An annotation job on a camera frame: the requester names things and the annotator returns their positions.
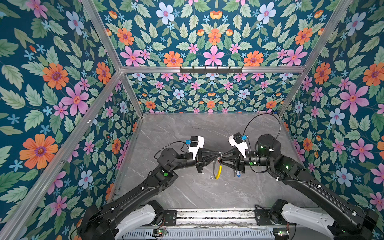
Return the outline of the large black yellow keyring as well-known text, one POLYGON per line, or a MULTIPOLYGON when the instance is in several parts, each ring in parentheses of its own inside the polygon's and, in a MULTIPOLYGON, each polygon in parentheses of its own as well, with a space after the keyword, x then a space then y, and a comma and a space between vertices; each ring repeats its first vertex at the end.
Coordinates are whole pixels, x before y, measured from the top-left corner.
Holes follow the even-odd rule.
POLYGON ((219 180, 222 173, 221 160, 213 163, 213 176, 215 180, 219 180))

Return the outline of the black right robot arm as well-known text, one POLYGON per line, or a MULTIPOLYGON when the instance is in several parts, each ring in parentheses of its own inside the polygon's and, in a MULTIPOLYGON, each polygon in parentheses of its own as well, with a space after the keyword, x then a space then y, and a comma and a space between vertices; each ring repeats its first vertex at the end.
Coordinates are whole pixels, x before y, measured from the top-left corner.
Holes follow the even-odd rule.
POLYGON ((229 137, 232 150, 223 154, 223 165, 244 173, 246 166, 265 166, 276 181, 305 195, 324 213, 302 209, 278 199, 269 210, 272 223, 302 225, 328 236, 332 240, 369 240, 373 236, 379 215, 364 211, 321 184, 294 159, 281 153, 281 143, 272 135, 261 135, 256 149, 251 151, 247 137, 236 133, 229 137))

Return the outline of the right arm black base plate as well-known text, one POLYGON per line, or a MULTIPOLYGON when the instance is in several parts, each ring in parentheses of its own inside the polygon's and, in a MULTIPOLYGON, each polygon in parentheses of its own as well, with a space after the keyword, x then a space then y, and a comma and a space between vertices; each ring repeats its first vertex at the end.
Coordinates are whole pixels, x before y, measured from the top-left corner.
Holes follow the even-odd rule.
POLYGON ((255 205, 254 209, 255 220, 258 226, 296 226, 295 223, 289 223, 283 219, 277 213, 271 213, 269 209, 262 208, 258 205, 255 205))

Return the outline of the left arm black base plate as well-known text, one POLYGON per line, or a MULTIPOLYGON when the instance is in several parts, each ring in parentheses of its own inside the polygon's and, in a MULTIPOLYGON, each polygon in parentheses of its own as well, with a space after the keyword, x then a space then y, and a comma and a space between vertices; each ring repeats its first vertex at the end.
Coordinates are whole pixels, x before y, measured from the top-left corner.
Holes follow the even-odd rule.
POLYGON ((154 220, 151 222, 151 226, 176 226, 177 216, 177 210, 164 210, 160 213, 156 213, 154 220))

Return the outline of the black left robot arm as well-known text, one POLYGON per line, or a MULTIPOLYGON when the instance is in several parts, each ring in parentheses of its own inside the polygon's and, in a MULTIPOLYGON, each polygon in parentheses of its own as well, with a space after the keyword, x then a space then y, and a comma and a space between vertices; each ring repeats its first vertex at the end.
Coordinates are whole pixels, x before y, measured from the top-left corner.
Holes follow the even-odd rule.
POLYGON ((117 200, 100 208, 91 205, 85 212, 78 236, 83 240, 121 240, 123 236, 141 226, 162 221, 164 209, 153 197, 170 187, 178 178, 175 170, 203 167, 221 157, 221 152, 196 149, 191 153, 179 154, 173 148, 160 153, 158 165, 138 186, 117 200))

